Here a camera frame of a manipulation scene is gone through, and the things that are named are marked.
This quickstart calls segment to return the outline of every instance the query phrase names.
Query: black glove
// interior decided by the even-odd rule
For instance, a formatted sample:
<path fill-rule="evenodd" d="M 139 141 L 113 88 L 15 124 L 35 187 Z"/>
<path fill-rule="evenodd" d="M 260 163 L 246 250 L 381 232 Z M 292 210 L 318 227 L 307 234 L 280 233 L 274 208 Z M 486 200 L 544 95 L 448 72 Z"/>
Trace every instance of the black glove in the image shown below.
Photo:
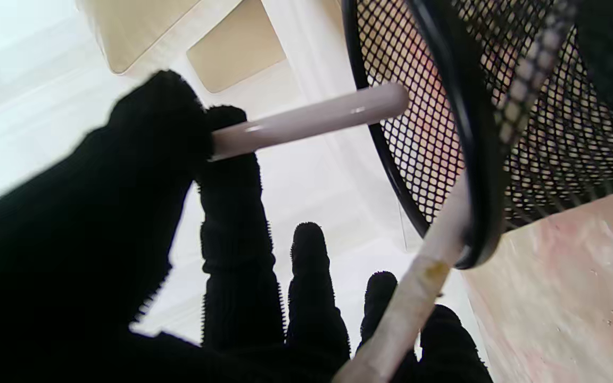
<path fill-rule="evenodd" d="M 195 93 L 160 72 L 65 160 L 3 196 L 0 358 L 109 352 L 102 344 L 169 271 L 186 193 L 211 153 Z"/>

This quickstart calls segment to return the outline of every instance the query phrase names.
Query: mesh wire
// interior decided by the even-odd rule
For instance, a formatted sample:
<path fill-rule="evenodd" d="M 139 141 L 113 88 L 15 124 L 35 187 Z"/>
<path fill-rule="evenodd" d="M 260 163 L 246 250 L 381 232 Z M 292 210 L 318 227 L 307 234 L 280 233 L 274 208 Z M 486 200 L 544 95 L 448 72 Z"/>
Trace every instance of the mesh wire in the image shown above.
<path fill-rule="evenodd" d="M 515 67 L 545 26 L 553 1 L 452 0 L 452 5 L 481 48 L 493 104 L 502 104 L 516 78 Z M 357 19 L 368 83 L 400 82 L 411 95 L 408 111 L 381 126 L 409 193 L 432 223 L 463 168 L 441 80 L 403 0 L 359 0 Z M 613 39 L 594 43 L 585 56 L 578 41 L 575 25 L 521 139 L 506 156 L 508 229 L 613 193 L 613 96 L 598 94 L 583 59 L 597 53 L 598 46 L 600 52 L 613 53 Z M 610 68 L 613 76 L 613 62 L 600 64 L 593 63 Z"/>

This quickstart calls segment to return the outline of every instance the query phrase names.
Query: beige panel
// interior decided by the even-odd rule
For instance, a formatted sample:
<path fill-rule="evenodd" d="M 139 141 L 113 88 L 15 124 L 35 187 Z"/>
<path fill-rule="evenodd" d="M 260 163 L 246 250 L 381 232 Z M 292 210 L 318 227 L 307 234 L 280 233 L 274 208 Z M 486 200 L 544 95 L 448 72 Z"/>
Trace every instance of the beige panel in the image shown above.
<path fill-rule="evenodd" d="M 200 0 L 79 0 L 113 72 L 122 73 Z"/>
<path fill-rule="evenodd" d="M 260 0 L 244 0 L 188 50 L 209 92 L 217 93 L 285 59 Z"/>

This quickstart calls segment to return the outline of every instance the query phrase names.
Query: white tube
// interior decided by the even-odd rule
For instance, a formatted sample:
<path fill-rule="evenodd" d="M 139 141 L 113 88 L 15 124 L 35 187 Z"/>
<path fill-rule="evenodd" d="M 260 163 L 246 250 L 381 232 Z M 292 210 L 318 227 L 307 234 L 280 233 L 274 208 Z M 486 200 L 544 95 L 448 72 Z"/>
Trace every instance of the white tube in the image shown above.
<path fill-rule="evenodd" d="M 408 109 L 408 102 L 406 88 L 388 83 L 258 121 L 235 124 L 212 133 L 212 161 L 396 117 Z"/>

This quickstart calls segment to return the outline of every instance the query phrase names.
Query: black metal rim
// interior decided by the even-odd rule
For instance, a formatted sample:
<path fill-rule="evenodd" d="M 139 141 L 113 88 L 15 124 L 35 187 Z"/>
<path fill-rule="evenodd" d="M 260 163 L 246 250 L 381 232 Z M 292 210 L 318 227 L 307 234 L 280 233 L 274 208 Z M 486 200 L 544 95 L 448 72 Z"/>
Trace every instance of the black metal rim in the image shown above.
<path fill-rule="evenodd" d="M 344 0 L 342 5 L 353 77 L 356 87 L 362 89 L 368 87 L 368 80 L 360 48 L 356 3 L 357 0 Z M 407 3 L 447 90 L 469 174 L 473 222 L 472 231 L 466 233 L 465 243 L 470 244 L 470 251 L 455 265 L 458 269 L 469 269 L 491 257 L 503 230 L 504 182 L 493 106 L 478 66 L 479 56 L 472 50 L 474 43 L 470 44 L 457 15 L 452 14 L 450 3 L 442 0 L 409 0 Z M 429 228 L 428 222 L 399 174 L 382 127 L 375 123 L 369 129 L 401 206 L 416 230 L 424 236 Z"/>

